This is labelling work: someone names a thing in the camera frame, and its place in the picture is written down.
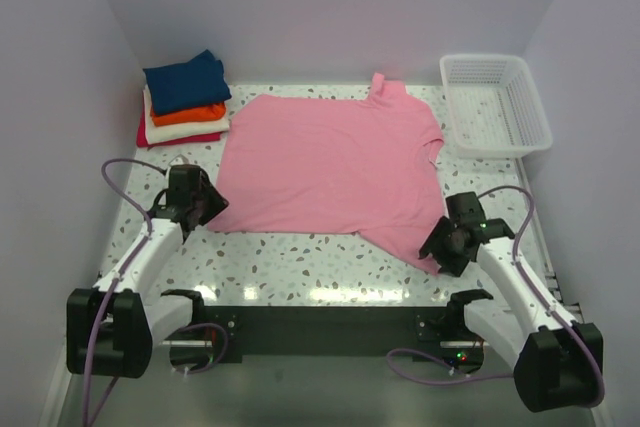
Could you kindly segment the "pink t shirt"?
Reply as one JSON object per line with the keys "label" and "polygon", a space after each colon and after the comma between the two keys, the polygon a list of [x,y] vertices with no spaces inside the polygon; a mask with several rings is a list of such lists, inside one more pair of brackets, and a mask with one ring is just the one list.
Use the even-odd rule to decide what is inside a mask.
{"label": "pink t shirt", "polygon": [[375,75],[364,99],[261,95],[232,118],[216,232],[356,233],[428,273],[420,248],[444,213],[431,108]]}

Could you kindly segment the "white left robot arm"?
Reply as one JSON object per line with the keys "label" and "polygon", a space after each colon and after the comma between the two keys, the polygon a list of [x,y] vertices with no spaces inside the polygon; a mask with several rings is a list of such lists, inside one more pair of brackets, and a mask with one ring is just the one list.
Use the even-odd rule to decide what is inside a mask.
{"label": "white left robot arm", "polygon": [[199,166],[163,171],[165,188],[144,210],[143,226],[123,258],[66,303],[66,366],[72,374],[139,378],[154,348],[174,333],[200,337],[207,327],[202,295],[173,289],[151,301],[151,288],[190,234],[228,206]]}

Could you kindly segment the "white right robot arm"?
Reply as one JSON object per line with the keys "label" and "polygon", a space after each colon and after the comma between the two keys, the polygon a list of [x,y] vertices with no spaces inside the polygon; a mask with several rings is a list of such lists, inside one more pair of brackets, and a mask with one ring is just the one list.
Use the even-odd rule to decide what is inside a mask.
{"label": "white right robot arm", "polygon": [[532,412],[599,405],[605,395],[601,332],[556,299],[520,251],[524,232],[487,218],[480,199],[474,192],[447,197],[447,213],[419,255],[453,276],[477,264],[506,305],[484,290],[457,292],[437,326],[459,340],[475,334],[487,341],[511,367],[518,395]]}

